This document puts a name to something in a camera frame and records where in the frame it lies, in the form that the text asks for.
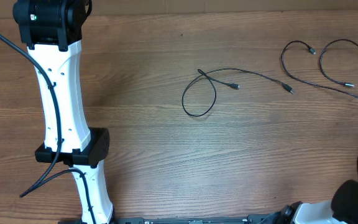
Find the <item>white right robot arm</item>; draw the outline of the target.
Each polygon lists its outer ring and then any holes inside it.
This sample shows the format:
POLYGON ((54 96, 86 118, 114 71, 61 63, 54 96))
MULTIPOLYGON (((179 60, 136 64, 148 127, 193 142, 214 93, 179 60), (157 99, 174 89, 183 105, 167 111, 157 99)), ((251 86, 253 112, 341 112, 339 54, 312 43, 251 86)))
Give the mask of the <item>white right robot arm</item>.
POLYGON ((282 211, 274 213, 268 223, 358 224, 358 182, 344 182, 331 200, 287 205, 282 211))

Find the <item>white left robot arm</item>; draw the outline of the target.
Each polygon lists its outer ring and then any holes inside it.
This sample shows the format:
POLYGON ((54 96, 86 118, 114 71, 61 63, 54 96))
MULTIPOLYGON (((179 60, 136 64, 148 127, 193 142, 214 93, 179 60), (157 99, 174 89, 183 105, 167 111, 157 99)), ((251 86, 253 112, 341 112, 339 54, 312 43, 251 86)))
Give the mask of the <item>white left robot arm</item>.
POLYGON ((85 0, 22 0, 13 6, 44 108, 45 140, 35 158, 69 167, 82 206, 78 223, 113 223, 104 175, 109 131, 87 125, 81 97, 81 28, 91 11, 92 2, 85 0))

